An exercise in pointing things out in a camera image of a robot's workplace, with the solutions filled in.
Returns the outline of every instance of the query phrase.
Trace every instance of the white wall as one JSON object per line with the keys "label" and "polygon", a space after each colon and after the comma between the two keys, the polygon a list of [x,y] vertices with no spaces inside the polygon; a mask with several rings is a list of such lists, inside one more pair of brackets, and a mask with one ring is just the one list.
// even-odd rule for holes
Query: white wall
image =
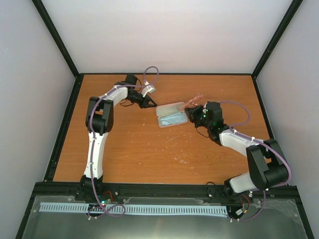
{"label": "white wall", "polygon": [[292,0],[43,0],[80,72],[252,73]]}
{"label": "white wall", "polygon": [[302,3],[257,78],[267,114],[319,238],[319,1]]}
{"label": "white wall", "polygon": [[0,1],[0,237],[42,181],[74,78],[32,1]]}

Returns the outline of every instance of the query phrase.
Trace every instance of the wire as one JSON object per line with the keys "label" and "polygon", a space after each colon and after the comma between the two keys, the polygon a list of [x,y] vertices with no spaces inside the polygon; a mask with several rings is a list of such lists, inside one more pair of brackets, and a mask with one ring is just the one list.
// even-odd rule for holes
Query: wire
{"label": "wire", "polygon": [[213,182],[207,182],[207,183],[206,183],[206,186],[207,186],[208,184],[216,185],[216,184],[214,184]]}
{"label": "wire", "polygon": [[[147,70],[150,69],[150,68],[155,68],[155,69],[157,70],[157,75],[156,75],[155,79],[154,79],[151,83],[149,83],[150,85],[152,85],[152,84],[154,84],[154,83],[157,81],[160,72],[159,72],[159,69],[158,69],[156,66],[150,66],[150,67],[146,68],[146,70],[145,70],[144,73],[143,73],[143,78],[144,78],[145,81],[146,81],[146,79],[145,79],[145,74],[146,74]],[[123,216],[123,215],[125,214],[126,208],[125,208],[124,205],[116,204],[116,205],[114,205],[114,206],[112,206],[112,207],[110,207],[110,208],[108,208],[108,209],[105,209],[105,208],[103,207],[103,205],[102,205],[100,199],[99,199],[99,196],[98,196],[97,192],[96,192],[95,183],[94,183],[94,174],[93,174],[93,152],[94,152],[94,144],[95,144],[95,139],[96,139],[96,137],[95,137],[95,131],[94,131],[93,125],[92,125],[92,123],[93,123],[93,122],[92,122],[93,115],[94,115],[95,110],[96,110],[97,106],[99,105],[99,103],[100,103],[103,99],[105,99],[107,96],[111,95],[114,91],[116,91],[116,90],[119,89],[119,88],[123,88],[123,87],[136,87],[136,86],[138,86],[138,85],[129,85],[129,84],[127,84],[127,85],[120,85],[120,86],[115,86],[115,87],[113,87],[109,92],[107,92],[105,95],[101,96],[101,97],[98,99],[98,101],[95,103],[95,105],[94,105],[94,107],[93,107],[93,109],[92,109],[92,112],[91,112],[91,117],[90,117],[90,120],[89,120],[89,127],[90,127],[90,130],[91,130],[92,134],[93,134],[92,148],[91,148],[91,154],[90,154],[91,183],[92,183],[92,189],[93,189],[94,197],[95,197],[96,201],[98,202],[100,208],[104,211],[104,213],[103,213],[102,215],[99,215],[99,216],[96,217],[96,218],[102,217],[102,216],[104,216],[104,215],[109,215],[109,216],[111,216],[111,217],[121,217],[121,216]],[[115,216],[115,215],[113,215],[113,214],[111,214],[111,213],[109,212],[112,208],[118,207],[118,206],[123,207],[124,211],[123,211],[122,214]]]}
{"label": "wire", "polygon": [[249,199],[246,197],[246,195],[245,195],[245,194],[242,194],[241,196],[243,196],[243,197],[247,200],[247,202],[248,202],[248,207],[246,208],[246,210],[244,210],[244,213],[246,213],[246,211],[249,209],[250,201],[249,201]]}
{"label": "wire", "polygon": [[250,201],[249,201],[249,199],[246,197],[246,195],[245,195],[245,194],[242,194],[241,196],[243,196],[243,197],[247,200],[247,202],[248,202],[247,210],[248,210],[248,208],[249,208],[249,206],[250,206]]}
{"label": "wire", "polygon": [[291,181],[291,179],[292,179],[292,172],[291,172],[291,169],[290,169],[288,163],[286,162],[286,160],[285,160],[278,152],[276,152],[276,151],[275,151],[274,149],[272,149],[270,146],[266,145],[264,142],[261,142],[260,140],[257,140],[257,139],[255,139],[254,137],[250,137],[250,136],[247,136],[247,135],[245,135],[245,134],[243,134],[243,133],[240,133],[240,132],[238,132],[237,130],[234,129],[234,126],[245,125],[245,124],[247,124],[247,123],[250,121],[251,116],[250,116],[250,113],[249,113],[248,109],[247,109],[245,106],[243,106],[241,103],[238,103],[238,102],[235,102],[235,101],[220,101],[220,103],[231,103],[231,104],[235,104],[235,105],[240,106],[241,108],[243,108],[243,109],[246,111],[246,113],[247,113],[247,115],[248,115],[247,120],[246,120],[245,122],[242,122],[242,123],[233,123],[233,124],[231,124],[231,125],[229,126],[229,129],[230,129],[234,134],[236,134],[236,135],[238,135],[238,136],[240,136],[240,137],[242,137],[242,138],[244,138],[244,139],[247,139],[247,140],[249,140],[249,141],[253,141],[253,142],[255,142],[255,143],[260,144],[261,146],[264,146],[264,147],[267,148],[269,151],[271,151],[274,155],[276,155],[276,156],[279,158],[279,160],[284,164],[284,166],[286,167],[287,172],[288,172],[288,179],[286,180],[286,182],[277,184],[277,185],[275,185],[275,186],[273,186],[273,187],[280,187],[280,186],[285,186],[285,185],[289,184],[290,181]]}
{"label": "wire", "polygon": [[196,128],[197,133],[199,133],[200,135],[204,136],[205,138],[209,138],[209,136],[205,136],[202,133],[198,132],[198,128]]}
{"label": "wire", "polygon": [[110,191],[106,191],[105,193],[103,193],[103,195],[106,195],[106,194],[110,194],[111,202],[113,202],[113,196],[112,196],[112,193],[111,193]]}
{"label": "wire", "polygon": [[123,103],[120,103],[120,105],[123,106],[123,107],[127,107],[127,106],[132,106],[132,105],[134,105],[134,103],[131,103],[131,104],[129,104],[129,105],[124,106],[123,104],[125,104],[126,101],[127,101],[127,100],[125,99],[125,101],[124,101]]}
{"label": "wire", "polygon": [[[247,218],[247,219],[239,219],[239,222],[246,222],[246,221],[252,220],[252,219],[254,219],[255,217],[257,217],[257,216],[262,212],[262,210],[264,209],[265,204],[266,204],[266,192],[265,192],[265,190],[263,191],[263,194],[264,194],[264,201],[262,202],[262,206],[261,206],[261,208],[259,209],[259,211],[258,211],[255,215],[251,216],[250,218]],[[228,218],[229,220],[231,220],[231,221],[233,220],[233,218],[231,218],[231,217],[228,216],[228,215],[227,215],[227,218]]]}
{"label": "wire", "polygon": [[241,199],[240,199],[240,204],[241,204],[241,206],[243,208],[243,213],[245,213],[244,203],[243,203],[243,200],[241,200]]}
{"label": "wire", "polygon": [[154,69],[157,71],[157,73],[156,73],[155,79],[150,83],[150,85],[154,84],[154,82],[158,79],[159,74],[160,74],[159,69],[158,69],[156,66],[149,66],[149,67],[147,67],[146,70],[145,70],[144,73],[143,73],[143,81],[144,81],[144,83],[147,81],[145,74],[146,74],[146,72],[147,72],[149,69],[151,69],[151,68],[154,68]]}
{"label": "wire", "polygon": [[238,102],[236,102],[236,101],[220,101],[220,103],[221,103],[221,104],[227,103],[227,104],[235,104],[235,105],[238,105],[238,106],[240,106],[241,108],[243,108],[243,109],[246,111],[247,115],[248,115],[248,118],[247,118],[247,120],[246,120],[245,122],[242,122],[242,123],[233,123],[233,124],[231,124],[230,127],[245,125],[245,124],[248,124],[248,123],[249,123],[249,121],[250,121],[250,119],[251,119],[251,116],[250,116],[249,110],[248,110],[244,105],[242,105],[241,103],[238,103]]}
{"label": "wire", "polygon": [[[142,86],[142,83],[141,83],[141,81],[139,80],[139,78],[138,78],[138,81],[139,81],[140,85]],[[135,88],[136,88],[136,87],[135,87]],[[141,91],[141,90],[142,90],[142,88],[140,87],[140,89],[138,90],[138,92]]]}

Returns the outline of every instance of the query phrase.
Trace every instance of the black metal frame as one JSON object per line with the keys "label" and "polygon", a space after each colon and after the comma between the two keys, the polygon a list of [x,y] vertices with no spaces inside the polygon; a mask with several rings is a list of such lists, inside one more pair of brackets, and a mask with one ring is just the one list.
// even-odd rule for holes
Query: black metal frame
{"label": "black metal frame", "polygon": [[[259,100],[259,104],[263,113],[263,117],[266,123],[266,127],[268,130],[268,134],[270,137],[274,137],[267,114],[265,111],[265,107],[263,105],[263,101],[258,89],[257,85],[257,77],[261,72],[263,66],[266,64],[268,58],[270,57],[273,49],[277,45],[281,36],[283,35],[285,29],[287,28],[289,22],[293,18],[294,14],[298,10],[303,0],[293,0],[289,9],[287,10],[284,18],[282,19],[280,25],[278,26],[274,36],[272,37],[270,43],[268,44],[264,54],[259,60],[254,72],[252,74],[198,74],[198,73],[161,73],[165,75],[250,75],[252,77],[252,81],[256,90],[256,94]],[[72,89],[72,93],[63,117],[63,121],[60,127],[60,131],[58,133],[57,140],[54,145],[54,149],[52,152],[52,156],[44,177],[43,182],[39,182],[35,184],[32,195],[30,197],[30,201],[26,208],[24,217],[22,219],[19,231],[16,235],[16,239],[22,238],[23,232],[30,214],[30,210],[32,208],[34,198],[36,196],[44,195],[44,196],[75,196],[76,200],[85,200],[87,202],[94,202],[94,198],[92,195],[87,195],[80,188],[79,183],[68,183],[68,182],[53,182],[53,176],[56,170],[56,166],[58,164],[58,160],[60,157],[60,153],[63,147],[63,143],[67,134],[67,130],[72,118],[73,110],[77,101],[77,97],[81,88],[81,84],[83,81],[83,77],[85,74],[79,74],[77,71],[69,53],[67,52],[65,45],[59,36],[48,12],[46,11],[41,0],[32,0],[36,9],[38,10],[40,16],[42,17],[45,25],[47,26],[50,34],[52,35],[54,41],[56,42],[61,54],[63,55],[66,63],[68,64],[70,70],[72,71],[75,77],[75,83]],[[105,74],[125,74],[125,73],[105,73]],[[104,190],[110,190],[112,192],[117,192],[118,194],[115,196],[115,200],[123,202],[123,199],[127,199],[129,197],[172,197],[172,198],[196,198],[207,202],[212,203],[221,203],[225,206],[240,206],[240,202],[227,202],[224,198],[219,197],[209,197],[208,194],[218,195],[220,191],[222,191],[222,185],[158,185],[158,184],[108,184],[103,183]],[[279,187],[279,188],[271,188],[266,192],[267,198],[275,198],[275,199],[294,199],[300,216],[302,218],[304,228],[306,230],[308,238],[314,238],[312,230],[310,228],[307,216],[305,214],[305,210],[303,208],[298,190],[296,187]],[[263,198],[262,192],[254,192],[254,198]]]}

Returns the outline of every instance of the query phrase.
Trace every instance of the black corner post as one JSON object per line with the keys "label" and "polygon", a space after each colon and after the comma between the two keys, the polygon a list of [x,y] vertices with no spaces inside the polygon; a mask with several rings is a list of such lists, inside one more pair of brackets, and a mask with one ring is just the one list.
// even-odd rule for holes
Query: black corner post
{"label": "black corner post", "polygon": [[77,78],[79,76],[79,72],[76,69],[76,67],[72,61],[72,58],[71,58],[69,52],[67,51],[58,31],[56,30],[47,10],[45,9],[43,2],[41,0],[32,0],[32,2],[34,4],[35,8],[37,9],[37,11],[39,12],[44,24],[48,28],[53,40],[55,41],[56,45],[58,46],[62,56],[64,57],[64,59],[66,61],[66,64],[68,64],[74,77]]}
{"label": "black corner post", "polygon": [[259,73],[261,72],[262,68],[266,64],[268,58],[270,57],[271,53],[275,49],[277,43],[279,42],[281,36],[284,34],[287,26],[289,25],[290,21],[293,19],[295,13],[297,12],[299,6],[303,0],[293,0],[290,4],[285,16],[281,20],[277,30],[275,31],[275,34],[271,38],[266,50],[264,51],[262,57],[260,58],[254,72],[252,73],[252,78],[257,79]]}
{"label": "black corner post", "polygon": [[65,113],[64,113],[64,116],[62,119],[60,130],[58,132],[58,135],[57,135],[54,147],[53,147],[53,151],[51,154],[51,158],[50,158],[50,161],[49,161],[49,164],[48,164],[45,176],[44,176],[45,182],[53,180],[55,170],[56,170],[56,167],[58,165],[58,161],[60,159],[60,154],[62,152],[62,147],[63,147],[64,140],[66,137],[66,133],[69,129],[69,125],[71,122],[71,117],[72,117],[73,110],[74,110],[74,107],[76,104],[76,100],[78,99],[78,95],[79,95],[79,92],[81,89],[83,77],[84,77],[84,74],[81,73],[79,75],[79,77],[77,77],[75,79],[73,89],[72,89],[72,92],[71,92],[71,95],[70,95],[70,98],[69,98],[69,101],[68,101],[68,104],[66,106],[66,110],[65,110]]}

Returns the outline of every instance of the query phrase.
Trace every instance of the orange wooden surface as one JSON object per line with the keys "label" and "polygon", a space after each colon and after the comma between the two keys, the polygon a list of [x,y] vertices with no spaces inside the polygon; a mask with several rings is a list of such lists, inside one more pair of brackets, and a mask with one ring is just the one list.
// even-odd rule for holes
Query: orange wooden surface
{"label": "orange wooden surface", "polygon": [[[152,81],[154,75],[147,79]],[[109,91],[125,75],[85,75],[58,162],[54,181],[78,182],[88,153],[85,116],[91,96]],[[251,112],[249,124],[236,129],[256,138],[268,134],[250,76],[160,75],[151,97],[158,105],[188,101],[197,93],[205,100],[237,101]],[[225,123],[247,119],[239,106],[222,104]],[[155,108],[138,105],[114,109],[114,126],[104,150],[104,182],[204,184],[224,180],[248,171],[247,159],[199,135],[190,122],[159,128]],[[207,134],[206,129],[199,128]]]}

